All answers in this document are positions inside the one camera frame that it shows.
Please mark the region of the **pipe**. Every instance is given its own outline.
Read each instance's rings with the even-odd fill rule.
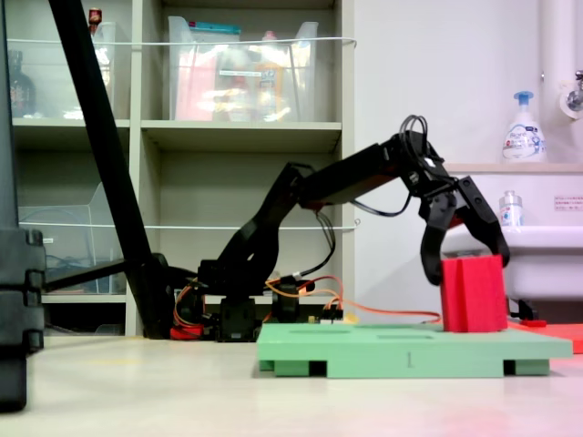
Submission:
[[[577,54],[576,0],[540,0],[541,87],[540,118],[553,161],[573,158],[573,122],[561,109],[563,84],[575,80]]]

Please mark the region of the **red foam block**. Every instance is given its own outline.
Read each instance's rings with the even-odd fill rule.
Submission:
[[[192,325],[188,327],[172,327],[170,338],[173,340],[202,340],[204,325]]]
[[[549,324],[544,327],[527,326],[524,323],[510,322],[508,326],[515,330],[527,330],[535,334],[547,335],[558,339],[571,340],[573,342],[573,353],[583,353],[583,324]]]
[[[508,326],[502,258],[445,259],[441,301],[449,332],[496,332]]]
[[[546,320],[521,320],[520,324],[529,328],[544,328],[547,326]]]

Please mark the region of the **green platform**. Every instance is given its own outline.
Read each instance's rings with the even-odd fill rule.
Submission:
[[[548,375],[548,360],[572,349],[568,340],[521,330],[454,334],[429,324],[267,323],[257,341],[261,371],[328,378]]]

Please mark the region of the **black stand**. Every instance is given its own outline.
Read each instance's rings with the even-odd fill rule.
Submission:
[[[124,271],[151,339],[169,338],[173,289],[193,274],[152,254],[80,0],[49,0],[124,259],[45,283],[38,231],[18,228],[5,2],[0,4],[0,411],[26,405],[26,357],[43,348],[40,293]]]

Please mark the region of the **bottle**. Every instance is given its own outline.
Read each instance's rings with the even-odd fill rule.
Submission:
[[[522,198],[513,190],[505,191],[500,198],[500,222],[502,226],[524,226]]]
[[[89,22],[89,33],[91,34],[91,38],[93,39],[93,36],[95,36],[95,33],[97,31],[97,27],[103,21],[103,13],[101,12],[101,9],[99,9],[98,7],[92,7],[91,9],[89,9],[89,18],[87,19],[87,21]]]
[[[240,46],[229,46],[220,57],[218,85],[225,91],[222,110],[229,121],[252,121],[251,85],[254,78],[247,76],[247,72],[252,69],[249,51]]]
[[[22,72],[22,58],[20,50],[8,50],[12,117],[32,116],[36,111],[36,88],[30,77]]]
[[[514,94],[519,111],[506,134],[502,148],[503,162],[546,162],[547,143],[540,125],[528,110],[528,100],[534,96],[530,91]]]
[[[275,41],[277,37],[268,30],[263,41]],[[283,81],[283,68],[278,64],[277,57],[280,50],[275,44],[261,45],[261,61],[255,68],[261,73],[258,83],[257,109],[260,121],[281,121],[289,112],[282,110],[281,88]]]

